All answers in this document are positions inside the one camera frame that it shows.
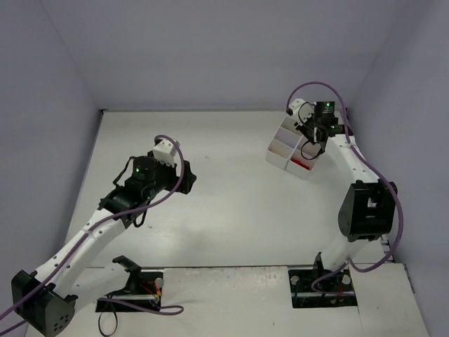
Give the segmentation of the red lego brick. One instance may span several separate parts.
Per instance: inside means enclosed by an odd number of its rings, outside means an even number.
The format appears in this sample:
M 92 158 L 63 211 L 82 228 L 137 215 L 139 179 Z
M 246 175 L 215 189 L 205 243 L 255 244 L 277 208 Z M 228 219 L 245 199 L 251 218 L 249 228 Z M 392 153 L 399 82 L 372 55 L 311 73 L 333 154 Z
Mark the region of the red lego brick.
M 310 170 L 310 166 L 308 166 L 305 163 L 301 162 L 299 159 L 291 158 L 290 160 L 293 163 L 295 163 L 296 165 L 301 166 L 304 169 Z

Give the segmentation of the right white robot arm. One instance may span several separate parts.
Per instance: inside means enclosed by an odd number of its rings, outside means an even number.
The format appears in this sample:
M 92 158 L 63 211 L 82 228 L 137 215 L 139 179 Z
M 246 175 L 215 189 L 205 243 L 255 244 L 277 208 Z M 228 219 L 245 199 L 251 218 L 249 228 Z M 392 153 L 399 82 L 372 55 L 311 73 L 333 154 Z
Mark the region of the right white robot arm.
M 347 121 L 336 117 L 333 101 L 311 104 L 299 99 L 289 104 L 288 112 L 306 144 L 319 148 L 313 155 L 304 155 L 304 160 L 329 155 L 347 184 L 337 214 L 337 236 L 314 262 L 317 276 L 326 278 L 353 261 L 367 244 L 390 233 L 399 209 L 397 187 L 368 165 Z

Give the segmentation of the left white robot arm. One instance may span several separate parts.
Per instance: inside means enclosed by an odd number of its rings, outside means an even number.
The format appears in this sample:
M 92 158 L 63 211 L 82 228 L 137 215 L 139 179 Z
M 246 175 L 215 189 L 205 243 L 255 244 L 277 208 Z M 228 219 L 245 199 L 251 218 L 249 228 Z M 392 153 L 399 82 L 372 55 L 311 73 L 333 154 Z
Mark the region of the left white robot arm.
M 96 275 L 80 276 L 111 241 L 131 225 L 139 226 L 138 217 L 145 217 L 158 193 L 189 194 L 196 181 L 185 159 L 180 175 L 175 165 L 156 160 L 151 152 L 127 163 L 133 167 L 131 176 L 123 185 L 113 181 L 114 189 L 100 200 L 88 223 L 47 263 L 31 273 L 21 270 L 11 281 L 14 311 L 43 336 L 59 335 L 91 302 L 139 290 L 142 268 L 125 256 L 114 258 Z

